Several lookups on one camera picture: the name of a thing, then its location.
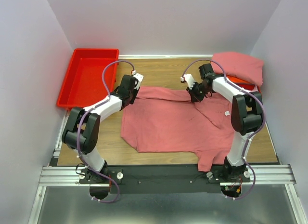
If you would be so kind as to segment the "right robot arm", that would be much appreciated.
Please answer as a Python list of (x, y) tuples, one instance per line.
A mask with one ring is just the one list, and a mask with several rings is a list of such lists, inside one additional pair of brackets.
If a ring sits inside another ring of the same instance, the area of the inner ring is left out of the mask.
[(192, 102), (200, 102), (214, 93), (222, 95), (231, 103), (231, 125), (235, 131), (231, 149), (223, 165), (214, 165), (207, 177), (214, 176), (217, 181), (234, 181), (249, 178), (247, 153), (254, 136), (265, 125), (265, 112), (261, 93), (248, 91), (231, 82), (226, 73), (215, 73), (210, 63), (199, 67), (201, 83), (191, 74), (184, 72), (181, 82), (187, 83), (187, 92)]

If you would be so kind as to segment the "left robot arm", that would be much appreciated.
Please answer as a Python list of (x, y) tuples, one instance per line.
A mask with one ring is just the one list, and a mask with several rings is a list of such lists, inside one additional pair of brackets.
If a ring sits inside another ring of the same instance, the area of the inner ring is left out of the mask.
[(133, 104), (138, 94), (143, 75), (133, 71), (124, 75), (120, 85), (103, 100), (85, 107), (74, 107), (63, 130), (62, 142), (77, 153), (85, 166), (76, 170), (81, 180), (96, 184), (106, 183), (111, 176), (118, 184), (122, 182), (123, 173), (108, 170), (107, 162), (96, 147), (100, 123), (110, 115)]

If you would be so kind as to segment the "pink t-shirt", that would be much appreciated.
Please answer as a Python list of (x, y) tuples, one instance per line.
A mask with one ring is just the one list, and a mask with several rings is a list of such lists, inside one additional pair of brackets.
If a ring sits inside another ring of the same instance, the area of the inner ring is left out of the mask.
[(186, 91), (141, 87), (124, 108), (121, 137), (139, 153), (195, 153), (198, 170), (209, 171), (231, 148), (231, 103), (217, 93), (193, 103)]

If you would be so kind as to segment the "red plastic bin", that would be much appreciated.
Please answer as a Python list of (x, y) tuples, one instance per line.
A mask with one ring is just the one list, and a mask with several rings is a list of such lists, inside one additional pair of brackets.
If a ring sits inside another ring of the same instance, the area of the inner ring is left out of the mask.
[(119, 49), (76, 48), (68, 65), (56, 105), (65, 110), (90, 106), (107, 96), (104, 68), (119, 59)]

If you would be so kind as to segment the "folded pink shirt on stack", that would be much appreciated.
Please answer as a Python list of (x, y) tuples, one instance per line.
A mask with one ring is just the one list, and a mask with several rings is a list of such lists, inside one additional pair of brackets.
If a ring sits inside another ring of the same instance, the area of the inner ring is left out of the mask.
[(263, 84), (263, 61), (237, 52), (216, 53), (212, 61), (219, 63), (227, 75), (248, 81), (256, 86)]

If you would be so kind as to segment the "folded bottom red shirt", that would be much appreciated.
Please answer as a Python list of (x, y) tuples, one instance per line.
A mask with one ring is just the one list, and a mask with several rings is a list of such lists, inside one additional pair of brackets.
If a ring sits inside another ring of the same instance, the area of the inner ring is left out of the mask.
[(247, 91), (260, 92), (260, 88), (254, 84), (241, 83), (239, 84), (239, 86), (244, 88)]

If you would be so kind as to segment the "folded orange shirt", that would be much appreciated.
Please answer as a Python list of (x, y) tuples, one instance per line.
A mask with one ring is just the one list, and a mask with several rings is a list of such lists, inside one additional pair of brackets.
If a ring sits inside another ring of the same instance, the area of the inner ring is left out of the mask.
[(237, 84), (237, 85), (240, 85), (240, 84), (241, 84), (241, 85), (253, 85), (252, 83), (250, 83), (250, 82), (248, 82), (248, 81), (239, 79), (239, 78), (234, 77), (234, 76), (227, 75), (227, 78), (228, 78), (231, 82), (233, 82), (233, 83), (235, 83), (235, 84)]

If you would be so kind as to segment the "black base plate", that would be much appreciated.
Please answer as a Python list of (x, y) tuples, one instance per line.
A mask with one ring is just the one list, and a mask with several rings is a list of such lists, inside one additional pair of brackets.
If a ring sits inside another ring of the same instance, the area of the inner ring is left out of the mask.
[(104, 198), (107, 194), (169, 194), (226, 192), (235, 197), (242, 183), (250, 182), (248, 171), (226, 176), (221, 166), (209, 172), (195, 165), (110, 166), (104, 178), (84, 168), (77, 171), (80, 184), (90, 185), (90, 194)]

